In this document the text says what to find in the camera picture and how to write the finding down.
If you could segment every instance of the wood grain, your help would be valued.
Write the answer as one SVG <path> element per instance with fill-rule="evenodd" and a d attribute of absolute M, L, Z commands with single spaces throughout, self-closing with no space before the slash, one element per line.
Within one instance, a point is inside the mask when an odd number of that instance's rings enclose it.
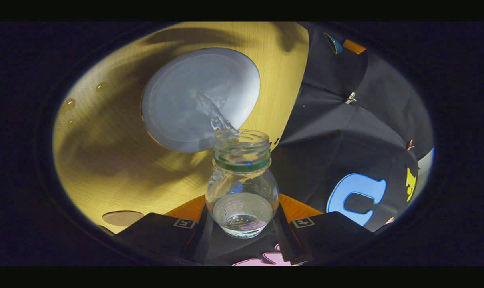
<path fill-rule="evenodd" d="M 119 233 L 124 227 L 106 223 L 102 215 L 121 210 L 164 214 L 205 193 L 211 151 L 186 154 L 161 147 L 147 135 L 139 104 L 159 68 L 211 47 L 240 51 L 260 71 L 260 96 L 241 128 L 265 132 L 272 142 L 281 137 L 307 61 L 308 34 L 300 25 L 182 22 L 129 43 L 77 81 L 55 122 L 60 180 L 95 224 Z"/>

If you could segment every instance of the white lid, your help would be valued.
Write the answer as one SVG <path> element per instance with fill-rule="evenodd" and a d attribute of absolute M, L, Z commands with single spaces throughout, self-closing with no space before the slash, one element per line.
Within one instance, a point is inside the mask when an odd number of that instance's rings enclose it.
<path fill-rule="evenodd" d="M 196 91 L 238 129 L 258 100 L 260 74 L 250 58 L 226 48 L 192 51 L 167 63 L 149 80 L 141 102 L 145 129 L 159 144 L 185 153 L 213 147 L 215 133 Z"/>

